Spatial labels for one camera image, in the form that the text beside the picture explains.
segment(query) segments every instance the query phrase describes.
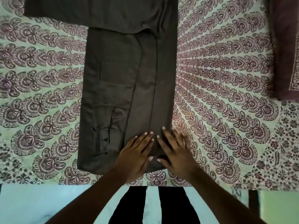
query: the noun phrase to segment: leg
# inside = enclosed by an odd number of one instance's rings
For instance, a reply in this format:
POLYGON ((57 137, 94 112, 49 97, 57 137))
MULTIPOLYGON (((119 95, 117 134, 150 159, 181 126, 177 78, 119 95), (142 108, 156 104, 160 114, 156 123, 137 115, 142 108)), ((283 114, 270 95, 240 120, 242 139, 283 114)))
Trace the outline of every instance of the leg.
POLYGON ((131 223, 142 224, 145 205, 146 186, 130 186, 119 201, 109 224, 131 223))
POLYGON ((199 218, 190 204, 183 187, 159 187, 162 210, 162 224, 194 223, 200 224, 199 218))

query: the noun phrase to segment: paisley print bedsheet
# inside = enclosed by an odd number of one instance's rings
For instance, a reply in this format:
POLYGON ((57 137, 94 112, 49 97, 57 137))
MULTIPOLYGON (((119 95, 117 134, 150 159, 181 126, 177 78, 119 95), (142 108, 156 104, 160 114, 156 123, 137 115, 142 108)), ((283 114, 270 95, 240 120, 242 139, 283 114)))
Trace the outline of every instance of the paisley print bedsheet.
MULTIPOLYGON (((87 28, 0 6, 0 183, 93 184, 77 169, 87 28)), ((299 103, 272 97, 266 0, 179 0, 173 126, 224 188, 299 188, 299 103)), ((189 186, 167 170, 131 185, 189 186)))

